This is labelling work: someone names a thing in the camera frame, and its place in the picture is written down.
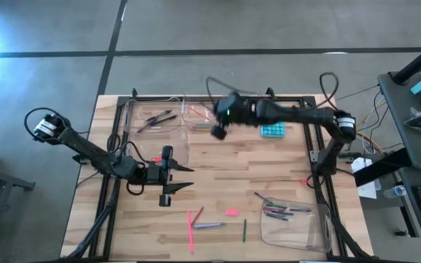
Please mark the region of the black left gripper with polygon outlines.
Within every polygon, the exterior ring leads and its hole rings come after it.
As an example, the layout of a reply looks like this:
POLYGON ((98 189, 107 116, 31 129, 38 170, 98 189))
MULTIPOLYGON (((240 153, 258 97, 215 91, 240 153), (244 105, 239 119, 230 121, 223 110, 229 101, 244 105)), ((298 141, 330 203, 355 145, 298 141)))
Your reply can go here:
POLYGON ((159 206, 171 206, 171 194, 175 194, 182 188, 193 185, 193 183, 171 183, 171 169, 182 172, 193 172, 194 170, 180 165, 175 159, 172 159, 173 147, 165 145, 162 148, 162 157, 160 164, 150 162, 145 169, 145 177, 141 185, 161 186, 162 193, 159 196, 159 206))

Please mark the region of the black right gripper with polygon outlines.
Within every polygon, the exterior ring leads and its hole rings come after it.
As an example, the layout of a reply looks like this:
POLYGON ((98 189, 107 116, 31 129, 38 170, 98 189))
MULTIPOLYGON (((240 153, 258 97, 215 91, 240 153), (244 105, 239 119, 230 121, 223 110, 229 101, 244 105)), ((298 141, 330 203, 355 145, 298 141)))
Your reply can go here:
POLYGON ((227 136, 227 127, 232 123, 256 126, 256 105, 257 100, 241 96, 237 92, 218 99, 213 106, 217 124, 212 126, 210 134, 218 140, 223 140, 227 136))

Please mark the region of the purple crayon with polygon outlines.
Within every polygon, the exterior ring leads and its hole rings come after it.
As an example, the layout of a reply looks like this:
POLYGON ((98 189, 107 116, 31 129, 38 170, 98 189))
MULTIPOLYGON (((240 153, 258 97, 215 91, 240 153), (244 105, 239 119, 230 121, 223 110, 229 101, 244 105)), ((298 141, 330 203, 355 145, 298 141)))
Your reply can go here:
POLYGON ((273 204, 273 202, 272 202, 269 198, 264 197, 264 196, 262 196, 261 194, 259 194, 259 193, 257 193, 257 192, 254 192, 254 194, 255 194, 257 197, 259 197, 260 199, 262 199, 264 202, 266 202, 266 203, 268 203, 268 204, 273 204))

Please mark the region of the clear plastic bin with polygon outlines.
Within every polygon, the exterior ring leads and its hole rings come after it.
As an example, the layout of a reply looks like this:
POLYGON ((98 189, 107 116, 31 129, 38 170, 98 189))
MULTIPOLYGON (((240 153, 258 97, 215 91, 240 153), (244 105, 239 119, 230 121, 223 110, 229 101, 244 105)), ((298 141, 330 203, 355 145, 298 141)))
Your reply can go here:
MULTIPOLYGON (((211 131, 193 131, 191 130, 191 125, 195 123, 212 123, 213 126, 217 124, 216 119, 213 115, 213 106, 215 102, 221 98, 214 99, 212 102, 208 97, 204 96, 184 96, 182 105, 181 105, 181 119, 182 123, 185 125, 186 130, 190 134, 209 134, 211 131), (198 114, 192 112, 186 106, 193 107, 195 110, 200 112, 203 115, 206 115, 210 121, 205 120, 204 118, 198 116, 198 114)), ((237 131, 237 128, 234 124, 230 124, 227 127, 227 131, 230 134, 234 134, 237 131)))
POLYGON ((177 115, 175 120, 160 123, 151 129, 146 129, 142 133, 147 132, 165 132, 172 129, 181 128, 181 100, 176 96, 171 97, 138 97, 136 99, 129 99, 126 103, 126 123, 124 124, 124 131, 129 135, 133 135, 136 131, 149 122, 146 119, 158 115, 165 110, 172 110, 170 114, 164 115, 160 118, 177 115))
POLYGON ((182 128, 169 131, 155 131, 147 133, 135 133, 130 139, 139 150, 145 160, 162 155, 165 145, 173 147, 172 157, 180 164, 186 165, 189 160, 188 134, 182 128))
POLYGON ((266 202, 262 203, 260 236, 268 245, 327 253, 332 249, 330 210, 323 204, 288 201, 269 198, 274 205, 287 206, 288 221, 281 221, 265 215, 266 202), (291 212, 290 208, 309 208, 310 213, 291 212))

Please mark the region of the teal calculator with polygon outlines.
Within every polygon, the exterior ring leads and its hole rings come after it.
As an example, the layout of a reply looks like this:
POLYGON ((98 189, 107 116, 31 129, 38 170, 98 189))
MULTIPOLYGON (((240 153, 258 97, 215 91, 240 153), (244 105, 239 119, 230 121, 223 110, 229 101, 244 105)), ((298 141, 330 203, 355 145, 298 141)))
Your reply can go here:
POLYGON ((260 134, 266 138, 283 138, 286 134, 284 122, 260 126, 260 134))

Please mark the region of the pink pencil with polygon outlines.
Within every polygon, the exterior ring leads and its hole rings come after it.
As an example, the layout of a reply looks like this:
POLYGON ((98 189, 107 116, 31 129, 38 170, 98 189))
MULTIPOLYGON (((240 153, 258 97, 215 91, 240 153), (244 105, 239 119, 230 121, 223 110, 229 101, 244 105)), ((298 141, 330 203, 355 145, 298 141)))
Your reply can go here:
POLYGON ((194 240, 193 240, 193 226, 192 226, 192 219, 191 219, 191 211, 187 211, 187 229, 188 229, 188 239, 189 239, 189 252, 190 254, 194 253, 194 240))

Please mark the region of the translucent grey pen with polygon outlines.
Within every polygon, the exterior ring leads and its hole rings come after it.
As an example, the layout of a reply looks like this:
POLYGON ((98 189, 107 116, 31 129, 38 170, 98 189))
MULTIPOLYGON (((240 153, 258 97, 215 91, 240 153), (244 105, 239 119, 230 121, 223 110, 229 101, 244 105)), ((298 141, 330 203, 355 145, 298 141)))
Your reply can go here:
POLYGON ((193 229, 211 229, 211 228, 216 228, 216 227, 225 226, 225 225, 226 223, 223 223, 223 222, 207 223, 207 224, 193 224, 192 228, 193 229))

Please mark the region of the black stand foot bar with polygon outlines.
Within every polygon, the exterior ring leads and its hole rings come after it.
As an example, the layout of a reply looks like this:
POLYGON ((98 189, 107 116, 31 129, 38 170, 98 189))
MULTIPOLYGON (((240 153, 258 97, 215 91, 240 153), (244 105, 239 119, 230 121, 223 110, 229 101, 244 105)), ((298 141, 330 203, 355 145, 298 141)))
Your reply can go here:
POLYGON ((387 153, 383 158, 354 173, 356 187, 373 182, 381 176, 395 172, 400 168, 411 166, 412 163, 405 148, 387 153))

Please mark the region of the white paper sheet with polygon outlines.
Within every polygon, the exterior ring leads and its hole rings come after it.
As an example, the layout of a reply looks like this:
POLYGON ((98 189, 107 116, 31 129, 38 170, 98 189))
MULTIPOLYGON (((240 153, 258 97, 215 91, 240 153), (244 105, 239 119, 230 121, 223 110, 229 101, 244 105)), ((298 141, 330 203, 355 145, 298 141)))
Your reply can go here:
MULTIPOLYGON (((351 164, 351 168, 353 172, 357 172, 365 167, 372 165, 372 161, 370 159, 365 159, 363 157, 356 158, 351 164)), ((378 180, 374 180, 370 183, 367 183, 363 186, 357 187, 357 193, 359 197, 367 198, 367 199, 376 199, 377 195, 376 192, 381 188, 381 185, 378 180)))

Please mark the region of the clear water bottle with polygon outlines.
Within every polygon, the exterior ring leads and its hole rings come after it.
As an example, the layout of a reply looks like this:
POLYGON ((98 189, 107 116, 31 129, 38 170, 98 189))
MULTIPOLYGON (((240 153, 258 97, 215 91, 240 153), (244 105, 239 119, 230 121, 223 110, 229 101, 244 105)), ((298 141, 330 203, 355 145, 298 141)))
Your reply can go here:
POLYGON ((407 191, 403 185, 397 185, 385 190, 383 195, 387 199, 401 198, 407 195, 407 191))

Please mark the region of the grey desk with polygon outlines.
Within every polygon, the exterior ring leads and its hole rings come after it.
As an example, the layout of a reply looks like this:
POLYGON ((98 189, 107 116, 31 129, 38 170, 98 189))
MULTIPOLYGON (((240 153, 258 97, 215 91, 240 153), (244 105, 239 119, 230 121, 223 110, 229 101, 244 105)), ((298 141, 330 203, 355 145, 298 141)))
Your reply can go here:
MULTIPOLYGON (((421 186, 421 131, 405 124, 411 118, 411 108, 421 111, 421 98, 410 91, 410 88, 420 80, 421 75, 415 75, 405 85, 398 85, 392 81, 389 74, 378 76, 381 91, 411 162, 410 166, 398 170, 404 186, 409 191, 413 191, 416 186, 421 186)), ((421 228, 420 206, 414 196, 409 199, 421 228)))

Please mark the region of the black pole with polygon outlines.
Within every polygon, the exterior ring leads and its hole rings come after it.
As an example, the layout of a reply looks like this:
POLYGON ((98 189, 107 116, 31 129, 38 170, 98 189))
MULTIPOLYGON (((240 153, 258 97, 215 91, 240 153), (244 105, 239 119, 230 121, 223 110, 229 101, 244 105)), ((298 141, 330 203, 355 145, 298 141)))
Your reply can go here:
POLYGON ((421 70, 421 54, 416 57, 412 62, 407 64, 402 70, 392 76, 392 81, 396 84, 402 85, 414 74, 421 70))

